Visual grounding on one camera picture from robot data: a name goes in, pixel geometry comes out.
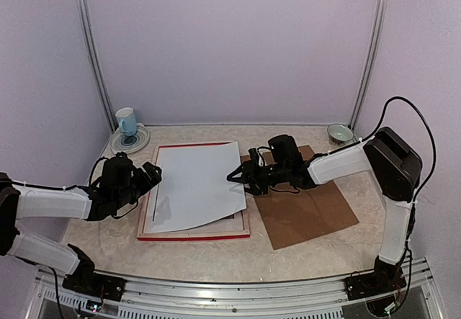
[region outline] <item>metal frame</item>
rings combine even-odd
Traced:
[[[93,33],[91,32],[91,22],[89,18],[88,3],[86,0],[77,0],[77,7],[80,16],[80,22],[84,33],[86,49],[88,50],[91,69],[93,70],[94,80],[96,81],[99,99],[101,100],[104,108],[104,115],[109,125],[111,132],[117,129],[117,120],[110,103],[109,95],[107,94],[104,79],[102,78],[101,67],[99,65],[98,55],[94,44]]]
[[[365,97],[367,95],[368,88],[370,85],[370,79],[372,76],[373,67],[375,66],[375,59],[378,50],[378,45],[380,43],[382,25],[384,23],[387,5],[388,0],[377,0],[375,21],[373,23],[373,31],[370,46],[368,47],[367,60],[365,62],[362,79],[360,80],[360,88],[359,93],[357,95],[357,100],[355,101],[354,110],[352,111],[352,116],[349,121],[349,126],[352,130],[355,130],[357,126],[360,113],[362,112]]]
[[[368,92],[370,85],[370,79],[375,65],[375,59],[377,54],[377,49],[382,33],[382,25],[384,22],[386,7],[388,0],[377,0],[375,19],[373,22],[372,37],[370,40],[370,45],[368,47],[367,59],[365,61],[364,70],[362,73],[362,78],[360,81],[359,93],[354,104],[354,109],[352,111],[352,116],[349,121],[349,126],[354,130],[357,126],[360,113],[364,105],[364,100]],[[89,60],[91,62],[91,67],[93,70],[94,78],[97,84],[98,95],[101,100],[102,106],[104,108],[104,114],[106,116],[107,123],[111,132],[114,132],[117,127],[117,120],[115,119],[115,114],[112,108],[112,104],[107,94],[106,86],[104,84],[104,79],[102,77],[101,68],[99,65],[99,59],[96,52],[96,47],[94,43],[93,34],[91,32],[91,22],[89,18],[89,10],[87,0],[77,0],[77,5],[79,8],[79,15],[81,20],[81,26],[84,31],[84,38],[86,42],[86,47],[89,53]]]
[[[408,278],[409,258],[403,263]],[[127,280],[121,302],[104,301],[108,318],[342,318],[342,307],[363,300],[348,301],[344,279],[339,275],[319,279],[289,282],[212,284],[178,282],[125,274]],[[38,318],[44,299],[55,301],[54,277],[41,269],[35,282],[35,292],[27,319]],[[432,319],[443,319],[439,295],[426,259],[413,260],[411,287],[422,287]],[[63,305],[72,306],[87,300],[98,300],[60,288]],[[373,300],[382,297],[368,298]]]

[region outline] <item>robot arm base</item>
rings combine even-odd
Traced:
[[[68,245],[80,259],[80,264],[71,275],[66,275],[63,288],[106,300],[120,301],[125,289],[123,278],[98,274],[94,272],[94,263],[78,247]]]
[[[403,258],[396,265],[391,265],[376,258],[373,272],[347,277],[344,283],[349,301],[394,292],[398,287],[404,289],[406,280],[401,268],[402,262]]]

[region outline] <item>blue cup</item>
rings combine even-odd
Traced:
[[[136,123],[136,116],[133,108],[122,108],[115,113],[115,117],[117,118],[120,132],[122,132],[125,137],[131,137],[136,134],[138,124]]]

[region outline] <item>table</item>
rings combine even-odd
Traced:
[[[324,127],[174,126],[148,129],[150,143],[129,155],[136,166],[152,161],[156,145],[167,143],[237,140],[241,155],[245,155],[249,148],[267,145],[268,139],[275,135],[288,134],[298,145],[309,144],[315,152],[334,148],[328,142]],[[111,157],[113,153],[107,148],[104,155]],[[101,170],[98,166],[95,176]],[[70,220],[62,242],[81,248],[99,270],[191,282],[275,282],[371,269],[382,240],[384,208],[369,174],[355,174],[335,182],[360,223],[277,251],[272,250],[254,198],[248,194],[249,239],[186,243],[138,241],[136,230],[140,210],[135,210],[121,220],[110,217],[101,222]],[[130,208],[127,205],[119,215]]]

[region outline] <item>white paper sheet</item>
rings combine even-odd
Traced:
[[[241,164],[237,142],[159,148],[156,164],[162,181],[150,196],[145,233],[195,228],[246,209],[243,185],[226,180]]]

